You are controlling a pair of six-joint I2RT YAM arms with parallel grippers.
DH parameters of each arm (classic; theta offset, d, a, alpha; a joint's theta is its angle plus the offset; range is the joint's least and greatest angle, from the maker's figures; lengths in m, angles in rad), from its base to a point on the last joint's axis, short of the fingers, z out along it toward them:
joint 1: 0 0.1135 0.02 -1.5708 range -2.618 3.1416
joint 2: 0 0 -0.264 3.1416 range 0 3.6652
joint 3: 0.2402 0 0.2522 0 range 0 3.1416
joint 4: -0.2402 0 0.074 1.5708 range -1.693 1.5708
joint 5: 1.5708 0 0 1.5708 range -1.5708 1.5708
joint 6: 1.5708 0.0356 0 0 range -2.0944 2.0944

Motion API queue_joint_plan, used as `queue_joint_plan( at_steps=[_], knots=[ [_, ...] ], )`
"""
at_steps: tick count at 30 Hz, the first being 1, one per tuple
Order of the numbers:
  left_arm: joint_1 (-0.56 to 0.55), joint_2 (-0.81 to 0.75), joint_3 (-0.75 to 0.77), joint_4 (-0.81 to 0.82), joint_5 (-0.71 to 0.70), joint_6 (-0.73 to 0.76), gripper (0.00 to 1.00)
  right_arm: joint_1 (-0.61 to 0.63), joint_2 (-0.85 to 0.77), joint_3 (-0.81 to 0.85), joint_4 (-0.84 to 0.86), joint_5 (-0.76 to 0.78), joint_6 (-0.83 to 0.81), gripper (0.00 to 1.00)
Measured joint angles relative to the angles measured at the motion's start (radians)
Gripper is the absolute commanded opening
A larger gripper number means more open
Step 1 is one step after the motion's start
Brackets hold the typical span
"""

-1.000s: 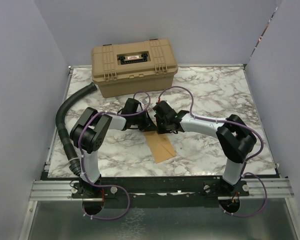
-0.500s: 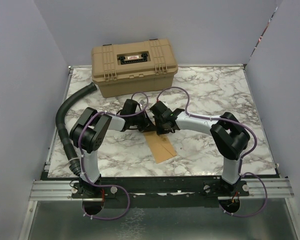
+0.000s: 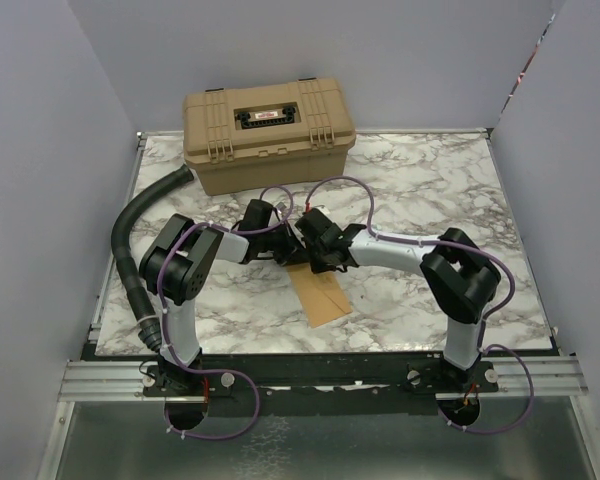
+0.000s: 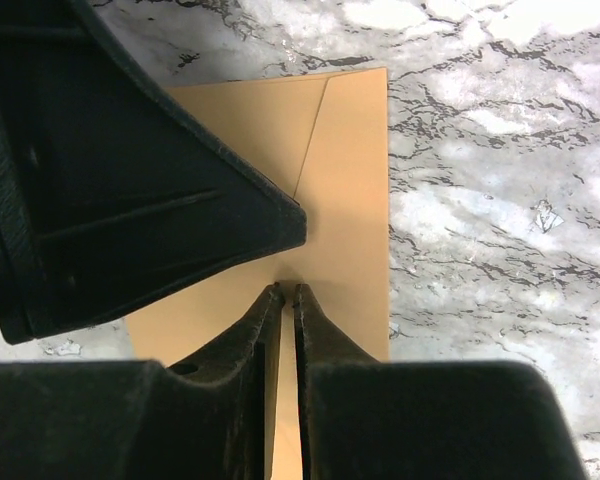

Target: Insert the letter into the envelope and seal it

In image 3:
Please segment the brown paper envelope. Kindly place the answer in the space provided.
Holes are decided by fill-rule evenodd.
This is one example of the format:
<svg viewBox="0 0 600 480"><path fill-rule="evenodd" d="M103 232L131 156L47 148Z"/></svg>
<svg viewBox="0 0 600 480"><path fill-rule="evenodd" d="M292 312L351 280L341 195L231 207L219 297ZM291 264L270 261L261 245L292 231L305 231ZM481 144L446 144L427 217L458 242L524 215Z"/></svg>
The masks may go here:
<svg viewBox="0 0 600 480"><path fill-rule="evenodd" d="M332 272L314 274L308 264L289 266L286 271L311 328L352 312L349 300Z"/></svg>

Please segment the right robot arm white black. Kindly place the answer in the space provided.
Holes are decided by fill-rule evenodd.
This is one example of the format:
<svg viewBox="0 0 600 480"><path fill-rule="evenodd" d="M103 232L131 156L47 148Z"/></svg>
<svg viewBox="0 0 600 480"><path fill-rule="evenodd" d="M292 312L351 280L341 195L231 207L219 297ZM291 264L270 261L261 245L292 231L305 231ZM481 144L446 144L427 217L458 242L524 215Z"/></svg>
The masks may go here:
<svg viewBox="0 0 600 480"><path fill-rule="evenodd" d="M476 376L485 307L501 281L491 260L464 231L423 237L373 233L362 224L340 228L312 208L296 222L314 273L383 267L422 276L438 307L447 316L441 383L461 391Z"/></svg>

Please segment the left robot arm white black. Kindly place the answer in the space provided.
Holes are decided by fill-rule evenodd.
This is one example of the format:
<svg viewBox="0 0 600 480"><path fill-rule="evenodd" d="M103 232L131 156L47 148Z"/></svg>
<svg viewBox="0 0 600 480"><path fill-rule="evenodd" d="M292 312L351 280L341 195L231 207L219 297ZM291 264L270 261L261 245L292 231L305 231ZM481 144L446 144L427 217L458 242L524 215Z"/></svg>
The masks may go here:
<svg viewBox="0 0 600 480"><path fill-rule="evenodd" d="M139 273L160 300L159 355L171 364L166 382L182 395L200 385L201 371L193 364L201 353L195 299L216 260L235 264L272 260L286 267L306 263L308 254L289 222L261 199L251 200L236 228L229 231L198 225L181 214L168 220L144 254Z"/></svg>

